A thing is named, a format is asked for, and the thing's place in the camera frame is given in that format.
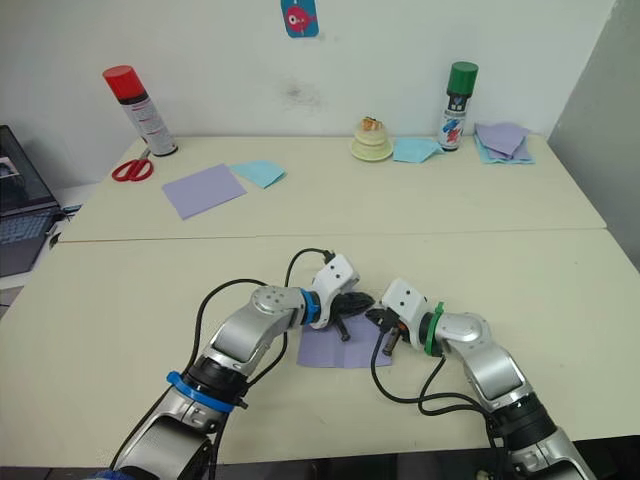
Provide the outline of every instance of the light blue cloth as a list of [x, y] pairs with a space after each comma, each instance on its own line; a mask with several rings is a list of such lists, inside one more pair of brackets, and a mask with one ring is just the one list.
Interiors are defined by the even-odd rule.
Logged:
[[480, 160], [482, 160], [482, 163], [520, 163], [523, 165], [531, 165], [533, 163], [536, 163], [527, 148], [527, 137], [522, 140], [522, 143], [518, 146], [518, 148], [516, 148], [515, 152], [513, 152], [513, 158], [503, 158], [503, 155], [494, 156], [493, 153], [491, 153], [491, 150], [482, 144], [477, 135], [474, 135], [473, 139], [476, 141], [476, 148], [478, 149], [478, 155], [480, 155]]
[[267, 188], [287, 173], [284, 168], [268, 160], [255, 160], [239, 165], [231, 165], [231, 170], [262, 188]]
[[428, 138], [397, 138], [393, 146], [396, 162], [422, 163], [434, 153], [444, 153], [438, 142]]

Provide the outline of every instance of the gray wall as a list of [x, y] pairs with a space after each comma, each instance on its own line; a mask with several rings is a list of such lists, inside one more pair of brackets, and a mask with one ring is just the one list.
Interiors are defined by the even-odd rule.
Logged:
[[640, 270], [640, 1], [618, 0], [549, 143]]

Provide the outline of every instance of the robotic arm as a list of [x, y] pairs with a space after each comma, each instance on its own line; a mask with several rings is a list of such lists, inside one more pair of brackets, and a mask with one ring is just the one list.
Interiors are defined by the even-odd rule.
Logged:
[[309, 291], [256, 289], [186, 372], [169, 373], [171, 387], [134, 429], [113, 467], [138, 478], [186, 479], [203, 472], [212, 448], [208, 435], [219, 432], [235, 406], [246, 408], [247, 379], [271, 342], [292, 328], [327, 325], [336, 296], [358, 280], [349, 261], [337, 255]]
[[518, 474], [541, 474], [545, 480], [596, 480], [509, 352], [493, 341], [484, 318], [473, 313], [444, 313], [441, 304], [429, 305], [401, 279], [391, 283], [381, 303], [399, 320], [387, 353], [404, 334], [416, 350], [460, 360], [479, 403], [495, 418]]

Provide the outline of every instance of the stack of cloths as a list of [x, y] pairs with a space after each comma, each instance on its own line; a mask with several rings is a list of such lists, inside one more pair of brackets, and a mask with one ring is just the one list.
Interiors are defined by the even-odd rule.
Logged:
[[473, 136], [483, 163], [536, 163], [527, 149], [529, 130], [515, 123], [476, 124]]

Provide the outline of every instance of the red scissors handle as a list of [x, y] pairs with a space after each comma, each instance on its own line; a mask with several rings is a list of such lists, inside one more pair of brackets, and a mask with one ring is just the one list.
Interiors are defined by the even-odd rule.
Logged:
[[139, 182], [153, 173], [153, 163], [147, 158], [129, 160], [111, 173], [116, 182]]

